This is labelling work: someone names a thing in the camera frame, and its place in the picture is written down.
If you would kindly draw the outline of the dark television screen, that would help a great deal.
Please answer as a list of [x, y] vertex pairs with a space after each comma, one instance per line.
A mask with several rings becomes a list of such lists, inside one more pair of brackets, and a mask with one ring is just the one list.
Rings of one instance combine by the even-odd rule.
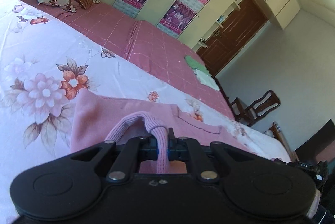
[[313, 165], [320, 161], [334, 160], [334, 122], [329, 120], [309, 140], [299, 146], [295, 152], [299, 161]]

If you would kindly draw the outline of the pink checked bed sheet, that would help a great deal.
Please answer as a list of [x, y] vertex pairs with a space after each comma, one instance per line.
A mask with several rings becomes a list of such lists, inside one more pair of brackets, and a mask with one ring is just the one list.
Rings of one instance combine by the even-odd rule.
[[103, 2], [87, 10], [76, 4], [74, 13], [39, 5], [37, 0], [23, 2], [63, 21], [95, 43], [229, 118], [234, 117], [225, 93], [202, 85], [184, 58], [190, 56], [200, 64], [204, 63], [202, 59], [149, 22], [136, 21]]

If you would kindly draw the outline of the pink knit sweater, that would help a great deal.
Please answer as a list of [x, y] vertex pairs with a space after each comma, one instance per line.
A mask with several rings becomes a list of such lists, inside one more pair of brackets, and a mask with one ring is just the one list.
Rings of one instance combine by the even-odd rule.
[[158, 159], [143, 162], [142, 173], [184, 173], [182, 163], [169, 161], [168, 130], [175, 137], [189, 137], [208, 146], [218, 141], [223, 129], [191, 117], [175, 104], [161, 104], [135, 99], [101, 97], [87, 90], [77, 97], [72, 125], [70, 151], [83, 150], [103, 141], [118, 145], [134, 137], [152, 135], [158, 141]]

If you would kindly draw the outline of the white folded cloth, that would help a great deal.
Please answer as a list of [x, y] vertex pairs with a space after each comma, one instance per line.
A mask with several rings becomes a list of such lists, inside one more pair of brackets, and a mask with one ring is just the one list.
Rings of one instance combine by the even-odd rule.
[[204, 73], [203, 71], [199, 69], [194, 69], [194, 74], [197, 78], [197, 80], [202, 84], [209, 88], [212, 88], [216, 91], [220, 91], [218, 85], [216, 84], [215, 80], [210, 76]]

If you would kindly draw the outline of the brown wooden door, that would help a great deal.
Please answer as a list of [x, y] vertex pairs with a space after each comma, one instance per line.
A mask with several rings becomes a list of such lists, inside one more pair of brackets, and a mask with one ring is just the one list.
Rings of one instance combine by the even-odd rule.
[[217, 75], [267, 22], [254, 0], [242, 0], [196, 53], [211, 75]]

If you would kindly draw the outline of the dark wooden chair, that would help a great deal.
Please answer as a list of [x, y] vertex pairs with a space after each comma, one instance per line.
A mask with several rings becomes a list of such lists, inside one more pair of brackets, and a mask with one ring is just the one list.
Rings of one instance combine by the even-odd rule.
[[231, 109], [236, 121], [251, 127], [265, 118], [270, 112], [276, 110], [280, 104], [281, 101], [276, 93], [272, 90], [268, 90], [262, 97], [256, 99], [249, 105], [236, 97], [235, 100], [231, 102]]

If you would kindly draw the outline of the white floral quilt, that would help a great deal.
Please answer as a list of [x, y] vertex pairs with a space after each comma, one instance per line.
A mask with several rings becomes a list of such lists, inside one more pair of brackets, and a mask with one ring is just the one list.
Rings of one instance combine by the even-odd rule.
[[162, 122], [174, 117], [210, 129], [201, 144], [234, 139], [257, 155], [290, 160], [283, 145], [233, 119], [222, 94], [183, 91], [21, 0], [1, 0], [1, 223], [18, 217], [10, 184], [21, 172], [66, 156], [75, 145], [80, 95], [143, 100]]

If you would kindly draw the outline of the green folded cloth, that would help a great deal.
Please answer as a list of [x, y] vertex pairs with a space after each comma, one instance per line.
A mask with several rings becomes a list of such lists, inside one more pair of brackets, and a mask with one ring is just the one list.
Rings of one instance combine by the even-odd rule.
[[206, 75], [210, 75], [210, 72], [207, 70], [207, 68], [197, 60], [193, 59], [191, 56], [187, 55], [184, 57], [184, 59], [188, 64], [188, 66], [193, 70], [199, 70], [205, 73]]

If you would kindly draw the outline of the wooden bed footboard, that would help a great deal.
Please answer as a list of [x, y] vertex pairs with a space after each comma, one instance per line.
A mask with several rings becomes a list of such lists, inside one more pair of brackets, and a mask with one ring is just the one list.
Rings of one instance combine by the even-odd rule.
[[292, 162], [298, 161], [299, 158], [294, 150], [292, 150], [289, 146], [289, 143], [287, 139], [285, 138], [284, 134], [282, 133], [282, 130], [277, 122], [273, 122], [272, 126], [269, 128], [274, 136], [275, 139], [277, 139], [283, 147], [286, 149], [287, 153], [290, 156], [290, 159]]

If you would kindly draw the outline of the purple calendar poster lower right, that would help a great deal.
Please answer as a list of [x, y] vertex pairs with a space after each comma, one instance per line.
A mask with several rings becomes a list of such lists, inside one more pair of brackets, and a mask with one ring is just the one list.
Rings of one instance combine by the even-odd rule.
[[192, 9], [176, 0], [156, 27], [171, 37], [178, 38], [195, 15]]

